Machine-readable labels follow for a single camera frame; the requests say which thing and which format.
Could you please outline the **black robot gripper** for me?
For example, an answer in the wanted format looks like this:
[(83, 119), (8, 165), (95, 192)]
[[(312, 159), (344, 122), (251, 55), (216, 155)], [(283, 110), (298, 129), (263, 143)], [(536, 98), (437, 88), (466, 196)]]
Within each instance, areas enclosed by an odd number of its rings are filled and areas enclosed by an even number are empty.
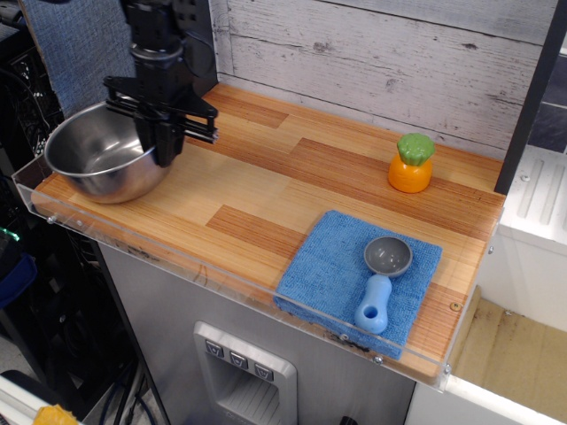
[(183, 150), (184, 137), (215, 143), (217, 110), (198, 96), (184, 48), (149, 50), (133, 46), (136, 75), (106, 76), (107, 103), (134, 119), (143, 152), (156, 144), (160, 167), (169, 167)]

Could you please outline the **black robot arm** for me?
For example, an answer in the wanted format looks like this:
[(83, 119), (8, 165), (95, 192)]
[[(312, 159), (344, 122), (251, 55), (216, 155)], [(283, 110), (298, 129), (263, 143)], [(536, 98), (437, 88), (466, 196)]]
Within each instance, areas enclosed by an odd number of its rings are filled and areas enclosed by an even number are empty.
[(198, 1), (124, 1), (130, 28), (132, 77), (107, 76), (108, 107), (133, 119), (144, 151), (170, 166), (185, 137), (214, 143), (217, 110), (195, 82), (215, 69), (215, 51), (205, 33)]

